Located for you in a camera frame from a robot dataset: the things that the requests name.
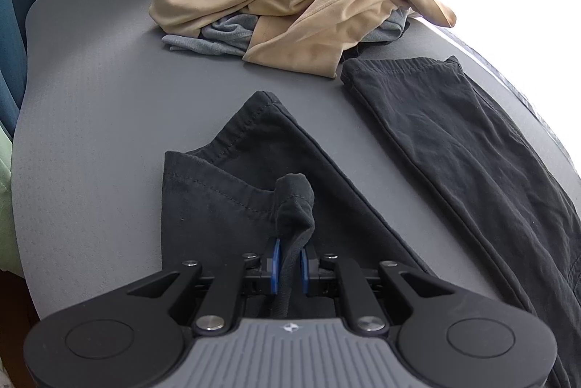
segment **pile of clothes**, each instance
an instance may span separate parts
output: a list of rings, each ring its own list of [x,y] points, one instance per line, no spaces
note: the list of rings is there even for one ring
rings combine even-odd
[[[334,78],[345,50],[398,39],[411,11],[456,20],[437,0],[153,0],[149,14],[173,49]]]

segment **gray tabletop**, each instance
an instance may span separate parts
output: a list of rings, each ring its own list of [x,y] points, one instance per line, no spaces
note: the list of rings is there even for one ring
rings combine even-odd
[[[256,90],[281,99],[441,278],[496,297],[340,80],[170,52],[147,15],[150,1],[38,0],[28,14],[28,84],[12,192],[20,255],[41,317],[161,268],[164,152],[209,142]],[[553,140],[451,42],[413,21],[401,40],[371,54],[456,55],[514,118],[579,209],[579,180]]]

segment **screw head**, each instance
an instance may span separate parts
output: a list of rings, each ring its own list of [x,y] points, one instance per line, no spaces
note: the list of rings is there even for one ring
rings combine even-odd
[[[385,327],[385,323],[377,316],[363,316],[357,320],[357,326],[366,332],[375,332]]]
[[[213,314],[208,314],[207,316],[201,316],[196,320],[196,326],[202,330],[218,330],[224,327],[224,320],[220,316],[215,316]]]

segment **black garment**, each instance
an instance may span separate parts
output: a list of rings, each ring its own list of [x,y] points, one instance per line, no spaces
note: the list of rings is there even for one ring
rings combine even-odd
[[[581,386],[579,217],[514,122],[454,57],[354,59],[341,79],[450,211],[505,300],[551,327],[551,383]]]
[[[290,173],[304,174],[312,186],[316,229],[310,242],[320,255],[350,256],[363,268],[390,259],[428,271],[276,96],[264,91],[254,93],[210,144],[187,154],[167,152],[163,265],[195,259],[213,271],[232,255],[262,252],[270,236],[292,241],[293,229],[308,227],[309,207],[300,197],[309,183],[294,175],[290,186]],[[284,197],[294,201],[281,216]],[[285,255],[289,248],[283,243]],[[295,299],[300,295],[293,292]],[[290,314],[315,317],[306,304],[299,301]]]

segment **green fabric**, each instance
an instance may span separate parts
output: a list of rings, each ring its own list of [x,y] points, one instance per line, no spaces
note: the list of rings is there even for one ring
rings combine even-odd
[[[11,162],[12,142],[0,130],[0,269],[24,276],[12,215]]]

